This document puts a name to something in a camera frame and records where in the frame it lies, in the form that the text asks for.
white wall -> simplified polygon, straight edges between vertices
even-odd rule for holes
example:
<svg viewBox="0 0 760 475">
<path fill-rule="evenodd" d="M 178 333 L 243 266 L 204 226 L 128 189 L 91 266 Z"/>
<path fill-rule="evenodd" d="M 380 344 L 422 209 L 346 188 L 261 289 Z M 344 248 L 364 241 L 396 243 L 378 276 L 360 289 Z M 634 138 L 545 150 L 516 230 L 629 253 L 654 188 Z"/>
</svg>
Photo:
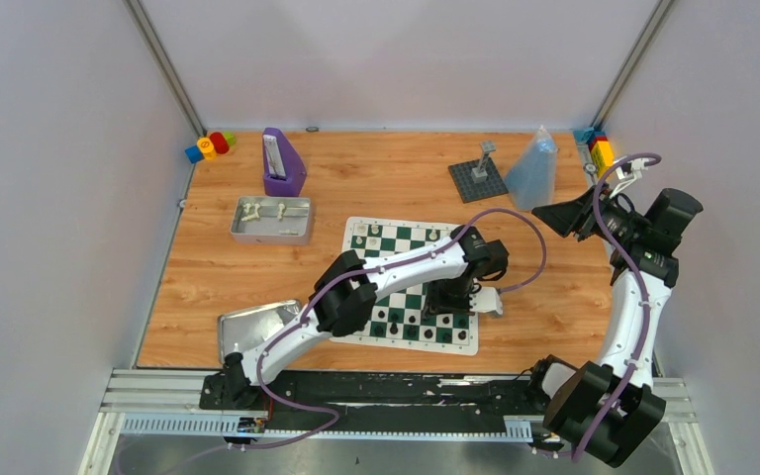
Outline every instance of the white wall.
<svg viewBox="0 0 760 475">
<path fill-rule="evenodd" d="M 209 128 L 586 126 L 656 0 L 144 0 Z"/>
<path fill-rule="evenodd" d="M 120 0 L 0 0 L 0 474 L 76 471 L 193 139 Z"/>
<path fill-rule="evenodd" d="M 760 473 L 760 3 L 678 2 L 607 127 L 667 161 L 636 186 L 700 199 L 659 354 L 686 378 L 717 473 Z"/>
</svg>

yellow lego brick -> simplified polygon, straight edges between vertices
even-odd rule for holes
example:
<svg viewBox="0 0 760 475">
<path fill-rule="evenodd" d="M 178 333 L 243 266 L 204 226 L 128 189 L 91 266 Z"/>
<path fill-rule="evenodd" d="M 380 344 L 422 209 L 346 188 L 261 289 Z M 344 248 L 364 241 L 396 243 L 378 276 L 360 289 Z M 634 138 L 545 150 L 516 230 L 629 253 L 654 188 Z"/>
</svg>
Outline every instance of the yellow lego brick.
<svg viewBox="0 0 760 475">
<path fill-rule="evenodd" d="M 598 173 L 601 175 L 614 164 L 614 150 L 608 141 L 597 141 L 593 149 L 590 150 L 590 156 L 593 163 L 599 168 Z"/>
<path fill-rule="evenodd" d="M 202 137 L 197 140 L 197 147 L 199 147 L 199 151 L 202 152 L 202 156 L 204 156 L 206 160 L 217 158 L 217 151 L 214 149 L 214 144 L 211 143 L 211 139 Z"/>
</svg>

chessboard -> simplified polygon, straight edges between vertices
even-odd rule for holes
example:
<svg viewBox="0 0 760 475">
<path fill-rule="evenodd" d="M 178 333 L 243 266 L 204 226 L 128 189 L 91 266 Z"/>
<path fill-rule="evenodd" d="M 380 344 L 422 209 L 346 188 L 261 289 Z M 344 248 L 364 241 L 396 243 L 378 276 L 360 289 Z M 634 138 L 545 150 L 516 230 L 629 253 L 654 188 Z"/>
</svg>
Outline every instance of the chessboard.
<svg viewBox="0 0 760 475">
<path fill-rule="evenodd" d="M 386 257 L 424 246 L 448 236 L 458 225 L 413 221 L 349 218 L 342 250 L 353 249 L 360 258 Z M 362 331 L 331 338 L 354 344 L 417 349 L 452 354 L 479 350 L 478 315 L 423 316 L 426 286 L 416 285 L 379 300 Z"/>
</svg>

metal tray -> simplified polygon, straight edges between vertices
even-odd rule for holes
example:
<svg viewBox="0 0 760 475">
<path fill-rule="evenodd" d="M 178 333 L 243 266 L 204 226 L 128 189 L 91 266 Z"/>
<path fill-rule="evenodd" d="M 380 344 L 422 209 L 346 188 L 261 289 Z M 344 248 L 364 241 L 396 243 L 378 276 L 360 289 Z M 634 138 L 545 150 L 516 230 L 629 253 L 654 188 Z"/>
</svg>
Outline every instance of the metal tray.
<svg viewBox="0 0 760 475">
<path fill-rule="evenodd" d="M 301 312 L 301 302 L 284 300 L 222 314 L 217 318 L 220 363 L 226 355 L 246 351 L 267 341 Z"/>
<path fill-rule="evenodd" d="M 260 204 L 260 219 L 243 221 L 243 206 Z M 278 220 L 278 204 L 286 206 L 284 216 Z M 242 196 L 237 200 L 235 217 L 230 232 L 237 242 L 244 244 L 307 245 L 313 228 L 313 208 L 310 198 L 282 198 L 275 196 Z"/>
</svg>

table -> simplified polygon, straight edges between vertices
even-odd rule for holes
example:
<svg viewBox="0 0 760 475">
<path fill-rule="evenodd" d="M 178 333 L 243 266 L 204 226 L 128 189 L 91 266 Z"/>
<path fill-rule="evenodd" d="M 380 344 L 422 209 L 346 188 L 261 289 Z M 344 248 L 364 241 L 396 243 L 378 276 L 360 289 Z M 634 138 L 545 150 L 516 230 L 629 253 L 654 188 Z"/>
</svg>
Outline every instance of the table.
<svg viewBox="0 0 760 475">
<path fill-rule="evenodd" d="M 493 207 L 511 208 L 507 195 L 462 204 L 447 165 L 478 158 L 479 142 L 505 176 L 532 134 L 288 133 L 308 166 L 302 192 L 316 207 L 307 246 L 246 245 L 229 234 L 238 198 L 262 195 L 260 133 L 238 133 L 237 145 L 197 165 L 176 232 L 138 367 L 218 368 L 217 317 L 269 302 L 307 303 L 313 284 L 341 250 L 351 216 L 466 223 Z M 555 201 L 587 189 L 570 134 L 559 147 Z M 475 356 L 325 341 L 293 369 L 517 373 L 548 354 L 581 365 L 602 345 L 611 310 L 611 269 L 598 238 L 562 238 L 532 218 L 546 238 L 549 260 L 539 279 L 503 295 L 505 315 L 480 318 Z M 533 232 L 508 215 L 490 215 L 477 228 L 501 239 L 511 256 L 500 286 L 519 282 L 539 264 Z"/>
</svg>

